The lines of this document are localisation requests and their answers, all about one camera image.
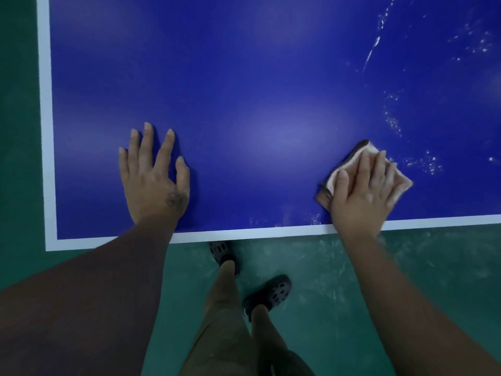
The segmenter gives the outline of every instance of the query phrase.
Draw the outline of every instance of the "white border line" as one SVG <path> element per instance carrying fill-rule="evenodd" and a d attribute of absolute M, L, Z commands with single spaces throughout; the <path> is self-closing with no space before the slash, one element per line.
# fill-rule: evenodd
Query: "white border line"
<path fill-rule="evenodd" d="M 44 220 L 46 251 L 67 251 L 90 249 L 103 245 L 114 237 L 89 239 L 57 239 L 56 224 L 56 180 L 54 167 L 53 117 L 52 117 L 52 74 L 51 74 L 51 32 L 49 22 L 49 0 L 37 0 L 38 53 L 40 79 L 41 118 L 41 162 L 43 168 Z M 501 223 L 499 215 L 459 216 L 454 218 L 410 219 L 387 221 L 384 230 L 405 230 L 410 228 L 432 228 L 470 226 Z M 332 225 L 248 228 L 244 230 L 206 231 L 175 233 L 171 243 L 194 243 L 218 240 L 241 240 L 307 236 L 335 233 Z"/>

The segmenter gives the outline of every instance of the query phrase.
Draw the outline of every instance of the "floor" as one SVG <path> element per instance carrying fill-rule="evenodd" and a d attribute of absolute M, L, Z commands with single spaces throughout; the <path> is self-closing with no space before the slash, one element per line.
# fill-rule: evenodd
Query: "floor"
<path fill-rule="evenodd" d="M 45 252 L 34 0 L 3 0 L 0 73 L 0 288 L 82 251 Z M 423 293 L 501 361 L 501 229 L 385 232 L 381 241 Z M 318 375 L 393 374 L 336 235 L 235 242 L 242 295 L 287 273 L 272 319 Z M 217 266 L 204 243 L 172 245 L 144 375 L 176 374 L 201 320 Z"/>

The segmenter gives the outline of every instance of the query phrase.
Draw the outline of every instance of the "blue table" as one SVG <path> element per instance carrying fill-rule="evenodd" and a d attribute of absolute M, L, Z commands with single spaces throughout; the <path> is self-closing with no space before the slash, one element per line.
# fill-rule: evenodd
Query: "blue table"
<path fill-rule="evenodd" d="M 501 222 L 500 0 L 38 0 L 46 249 L 132 225 L 118 147 L 177 133 L 172 242 L 333 232 L 360 139 L 414 187 L 385 229 Z"/>

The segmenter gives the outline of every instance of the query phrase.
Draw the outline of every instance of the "shorts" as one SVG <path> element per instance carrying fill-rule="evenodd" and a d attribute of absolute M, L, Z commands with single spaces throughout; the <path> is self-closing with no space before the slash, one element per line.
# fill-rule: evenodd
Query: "shorts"
<path fill-rule="evenodd" d="M 294 352 L 273 346 L 258 353 L 241 309 L 217 305 L 208 311 L 180 376 L 314 376 Z"/>

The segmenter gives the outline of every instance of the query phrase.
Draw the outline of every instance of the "folded cloth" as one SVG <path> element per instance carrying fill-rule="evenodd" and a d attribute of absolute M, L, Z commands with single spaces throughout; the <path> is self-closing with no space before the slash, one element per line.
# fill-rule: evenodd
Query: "folded cloth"
<path fill-rule="evenodd" d="M 374 162 L 376 161 L 376 156 L 377 153 L 379 153 L 379 150 L 369 140 L 362 140 L 357 144 L 357 146 L 355 146 L 355 149 L 353 149 L 347 159 L 331 172 L 331 175 L 329 175 L 327 182 L 325 182 L 325 185 L 316 195 L 315 200 L 326 210 L 330 211 L 329 206 L 331 204 L 332 195 L 334 194 L 336 175 L 339 170 L 343 169 L 348 173 L 348 195 L 353 191 L 353 187 L 355 186 L 355 178 L 358 171 L 358 160 L 360 158 L 360 154 L 362 154 L 364 150 L 367 150 L 369 152 L 371 168 L 374 167 Z M 393 188 L 397 187 L 398 185 L 402 185 L 403 194 L 405 191 L 410 189 L 410 187 L 412 186 L 412 181 L 397 169 L 395 179 L 393 181 Z"/>

